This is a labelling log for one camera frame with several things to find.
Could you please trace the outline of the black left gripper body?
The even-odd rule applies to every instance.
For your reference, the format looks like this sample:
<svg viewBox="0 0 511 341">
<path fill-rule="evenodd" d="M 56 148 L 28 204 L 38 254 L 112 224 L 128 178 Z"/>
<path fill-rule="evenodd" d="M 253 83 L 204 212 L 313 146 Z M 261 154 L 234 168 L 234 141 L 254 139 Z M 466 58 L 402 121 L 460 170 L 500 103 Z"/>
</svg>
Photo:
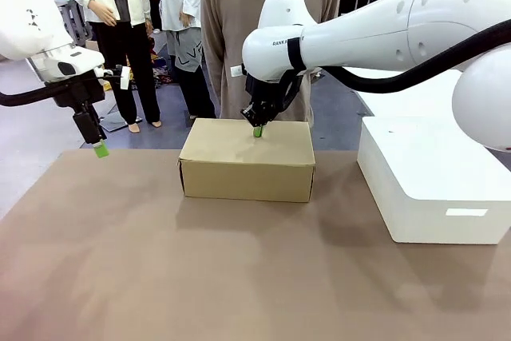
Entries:
<svg viewBox="0 0 511 341">
<path fill-rule="evenodd" d="M 55 82 L 54 85 L 66 86 L 62 93 L 53 98 L 55 103 L 62 108 L 79 109 L 81 105 L 92 105 L 105 99 L 103 85 L 97 77 L 76 76 Z"/>
</svg>

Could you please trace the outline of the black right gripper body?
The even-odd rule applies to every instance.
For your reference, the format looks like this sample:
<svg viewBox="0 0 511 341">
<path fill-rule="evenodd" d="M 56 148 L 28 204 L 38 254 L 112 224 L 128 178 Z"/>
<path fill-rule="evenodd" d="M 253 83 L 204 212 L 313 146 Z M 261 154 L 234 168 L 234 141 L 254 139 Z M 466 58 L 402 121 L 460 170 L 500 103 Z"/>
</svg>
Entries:
<svg viewBox="0 0 511 341">
<path fill-rule="evenodd" d="M 270 109 L 275 114 L 283 111 L 283 100 L 286 93 L 284 84 L 261 81 L 248 74 L 245 90 L 250 95 L 250 101 L 245 110 L 253 111 L 256 114 L 263 109 Z"/>
</svg>

